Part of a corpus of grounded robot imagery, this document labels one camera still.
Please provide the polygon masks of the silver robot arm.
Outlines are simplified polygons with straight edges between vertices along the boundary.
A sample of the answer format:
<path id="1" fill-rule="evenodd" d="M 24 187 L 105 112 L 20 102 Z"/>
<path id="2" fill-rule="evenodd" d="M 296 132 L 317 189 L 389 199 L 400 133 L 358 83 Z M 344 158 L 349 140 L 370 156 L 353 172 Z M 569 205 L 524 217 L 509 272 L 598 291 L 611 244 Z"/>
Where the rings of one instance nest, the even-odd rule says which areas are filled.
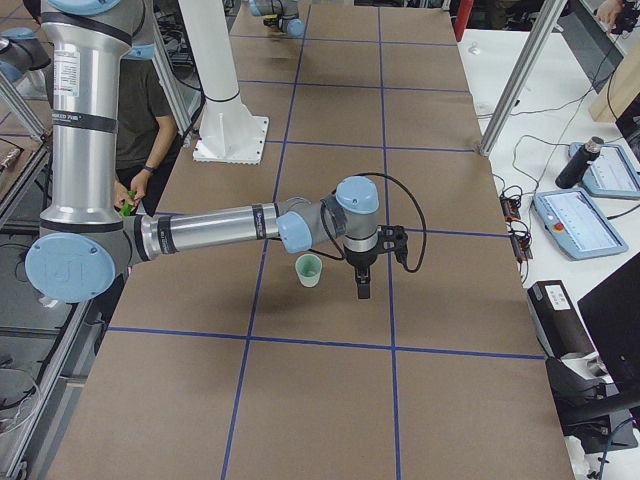
<path id="1" fill-rule="evenodd" d="M 305 24 L 300 19 L 296 0 L 249 0 L 248 6 L 250 13 L 261 17 L 265 26 L 293 38 L 304 35 Z"/>
<path id="2" fill-rule="evenodd" d="M 54 44 L 53 187 L 40 236 L 26 256 L 30 283 L 67 303 L 105 292 L 129 267 L 185 250 L 279 239 L 290 253 L 341 239 L 357 293 L 370 295 L 381 251 L 376 185 L 341 181 L 311 203 L 295 198 L 200 215 L 122 216 L 114 206 L 120 66 L 152 32 L 147 1 L 46 1 Z"/>

